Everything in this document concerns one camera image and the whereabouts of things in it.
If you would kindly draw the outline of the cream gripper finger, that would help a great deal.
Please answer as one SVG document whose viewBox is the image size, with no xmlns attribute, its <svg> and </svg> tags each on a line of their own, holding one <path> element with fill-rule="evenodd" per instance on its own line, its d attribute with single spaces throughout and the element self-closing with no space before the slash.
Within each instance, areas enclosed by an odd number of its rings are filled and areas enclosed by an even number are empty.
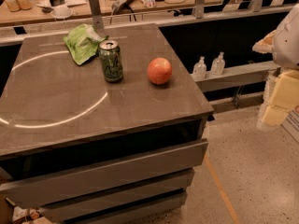
<svg viewBox="0 0 299 224">
<path fill-rule="evenodd" d="M 270 32 L 263 39 L 256 42 L 252 47 L 252 50 L 261 54 L 272 53 L 275 32 L 276 31 Z"/>
<path fill-rule="evenodd" d="M 275 77 L 269 74 L 263 92 L 257 128 L 273 130 L 299 105 L 299 71 L 287 70 Z"/>
</svg>

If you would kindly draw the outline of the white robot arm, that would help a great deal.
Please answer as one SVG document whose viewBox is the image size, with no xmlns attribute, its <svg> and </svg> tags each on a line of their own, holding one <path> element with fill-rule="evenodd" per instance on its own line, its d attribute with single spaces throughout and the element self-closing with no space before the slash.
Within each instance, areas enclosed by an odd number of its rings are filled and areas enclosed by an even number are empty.
<svg viewBox="0 0 299 224">
<path fill-rule="evenodd" d="M 271 130 L 283 123 L 299 105 L 299 5 L 296 4 L 278 27 L 256 42 L 253 51 L 271 53 L 282 68 L 275 77 L 268 75 L 257 127 Z"/>
</svg>

